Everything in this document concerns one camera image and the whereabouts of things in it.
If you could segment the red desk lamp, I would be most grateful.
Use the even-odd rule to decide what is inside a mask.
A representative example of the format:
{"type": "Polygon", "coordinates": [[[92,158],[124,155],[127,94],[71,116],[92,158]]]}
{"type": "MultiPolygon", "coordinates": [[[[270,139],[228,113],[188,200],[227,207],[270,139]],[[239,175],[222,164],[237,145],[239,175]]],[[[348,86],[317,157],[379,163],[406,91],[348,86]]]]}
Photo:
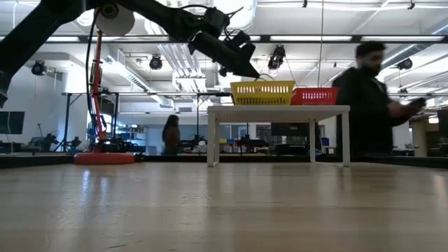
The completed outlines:
{"type": "Polygon", "coordinates": [[[92,150],[74,155],[76,165],[127,165],[135,162],[131,153],[107,152],[106,128],[103,126],[101,110],[99,107],[99,83],[102,77],[101,50],[103,31],[98,28],[97,20],[102,7],[94,10],[92,26],[87,42],[86,53],[86,97],[87,111],[94,129],[92,150]]]}

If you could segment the yellow plastic basket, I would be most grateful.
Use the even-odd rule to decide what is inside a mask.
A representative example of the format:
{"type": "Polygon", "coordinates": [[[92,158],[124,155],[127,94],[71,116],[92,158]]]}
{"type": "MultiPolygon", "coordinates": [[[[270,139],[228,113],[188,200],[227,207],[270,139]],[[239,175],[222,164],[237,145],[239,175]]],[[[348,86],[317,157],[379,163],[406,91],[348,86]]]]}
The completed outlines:
{"type": "Polygon", "coordinates": [[[247,81],[230,84],[235,106],[288,106],[295,82],[247,81]]]}

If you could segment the red plastic basket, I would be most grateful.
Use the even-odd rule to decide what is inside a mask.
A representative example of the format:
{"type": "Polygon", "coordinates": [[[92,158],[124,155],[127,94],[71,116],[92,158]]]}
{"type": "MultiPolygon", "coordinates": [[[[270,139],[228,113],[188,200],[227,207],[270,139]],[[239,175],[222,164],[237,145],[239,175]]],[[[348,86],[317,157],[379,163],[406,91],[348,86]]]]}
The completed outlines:
{"type": "Polygon", "coordinates": [[[294,89],[290,104],[294,106],[335,105],[338,87],[303,87],[294,89]]]}

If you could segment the white perforated metal riser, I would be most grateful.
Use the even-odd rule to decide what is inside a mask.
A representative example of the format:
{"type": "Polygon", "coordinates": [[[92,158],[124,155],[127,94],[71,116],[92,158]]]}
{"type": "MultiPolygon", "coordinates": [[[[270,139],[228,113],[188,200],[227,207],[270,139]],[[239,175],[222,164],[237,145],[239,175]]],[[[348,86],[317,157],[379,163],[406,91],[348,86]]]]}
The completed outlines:
{"type": "Polygon", "coordinates": [[[221,123],[308,123],[310,139],[310,161],[315,163],[315,124],[334,117],[342,117],[342,165],[351,164],[349,112],[347,105],[324,106],[210,106],[207,110],[208,167],[220,162],[219,126],[221,123]]]}

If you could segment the long ceiling light strip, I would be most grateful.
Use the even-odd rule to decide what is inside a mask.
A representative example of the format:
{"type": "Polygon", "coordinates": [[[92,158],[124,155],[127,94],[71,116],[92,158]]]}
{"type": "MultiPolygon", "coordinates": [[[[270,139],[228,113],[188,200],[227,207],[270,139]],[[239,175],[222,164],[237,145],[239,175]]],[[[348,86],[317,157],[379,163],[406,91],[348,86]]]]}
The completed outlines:
{"type": "Polygon", "coordinates": [[[383,41],[383,42],[440,42],[445,36],[363,36],[362,41],[383,41]]]}
{"type": "Polygon", "coordinates": [[[316,42],[334,42],[350,41],[352,36],[271,36],[270,41],[316,41],[316,42]]]}

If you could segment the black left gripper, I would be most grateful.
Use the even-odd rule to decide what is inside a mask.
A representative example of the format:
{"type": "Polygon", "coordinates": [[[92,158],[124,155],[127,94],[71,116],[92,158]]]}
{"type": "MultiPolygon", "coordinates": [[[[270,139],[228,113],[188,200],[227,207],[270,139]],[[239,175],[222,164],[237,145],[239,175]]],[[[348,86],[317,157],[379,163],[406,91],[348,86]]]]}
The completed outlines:
{"type": "Polygon", "coordinates": [[[219,40],[224,29],[230,24],[227,14],[216,7],[207,8],[203,16],[194,22],[194,36],[189,42],[193,50],[198,50],[223,65],[223,76],[229,73],[233,76],[259,78],[260,74],[251,64],[251,57],[244,55],[231,55],[224,42],[219,40]]]}

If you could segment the person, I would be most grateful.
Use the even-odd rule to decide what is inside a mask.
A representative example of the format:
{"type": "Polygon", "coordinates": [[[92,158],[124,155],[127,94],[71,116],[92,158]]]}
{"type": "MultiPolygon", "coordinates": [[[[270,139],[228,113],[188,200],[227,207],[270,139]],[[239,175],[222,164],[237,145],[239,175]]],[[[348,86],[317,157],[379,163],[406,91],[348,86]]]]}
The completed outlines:
{"type": "Polygon", "coordinates": [[[368,41],[356,47],[356,65],[333,82],[338,89],[336,105],[347,105],[349,112],[350,154],[361,160],[370,154],[391,154],[393,128],[408,121],[426,105],[419,98],[403,105],[388,96],[386,85],[377,80],[386,46],[368,41]]]}
{"type": "Polygon", "coordinates": [[[164,143],[163,155],[176,155],[179,152],[180,130],[177,115],[168,117],[162,131],[162,141],[164,143]]]}

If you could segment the black aluminium table frame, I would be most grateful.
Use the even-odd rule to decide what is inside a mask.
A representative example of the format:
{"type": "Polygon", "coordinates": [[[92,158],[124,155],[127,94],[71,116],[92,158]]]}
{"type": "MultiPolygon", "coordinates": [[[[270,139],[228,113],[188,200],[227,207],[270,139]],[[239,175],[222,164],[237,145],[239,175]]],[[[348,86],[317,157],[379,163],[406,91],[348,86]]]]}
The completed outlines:
{"type": "MultiPolygon", "coordinates": [[[[138,155],[135,162],[206,162],[205,155],[177,155],[177,156],[146,156],[138,155]]],[[[221,163],[292,163],[309,162],[308,156],[250,156],[250,155],[222,155],[221,163]]],[[[65,165],[74,162],[73,155],[31,155],[7,156],[0,155],[0,169],[37,167],[46,165],[65,165]]],[[[351,158],[352,165],[356,163],[379,163],[387,165],[403,165],[411,167],[428,167],[448,169],[448,157],[409,157],[392,155],[367,155],[351,158]]]]}

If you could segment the dark monitor screen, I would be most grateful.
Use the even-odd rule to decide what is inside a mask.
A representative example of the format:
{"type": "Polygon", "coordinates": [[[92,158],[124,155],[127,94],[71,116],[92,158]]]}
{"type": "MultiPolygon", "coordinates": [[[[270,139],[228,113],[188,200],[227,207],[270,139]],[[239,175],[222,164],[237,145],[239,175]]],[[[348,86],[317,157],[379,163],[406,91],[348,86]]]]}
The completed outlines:
{"type": "Polygon", "coordinates": [[[24,111],[0,111],[0,134],[22,134],[24,111]]]}

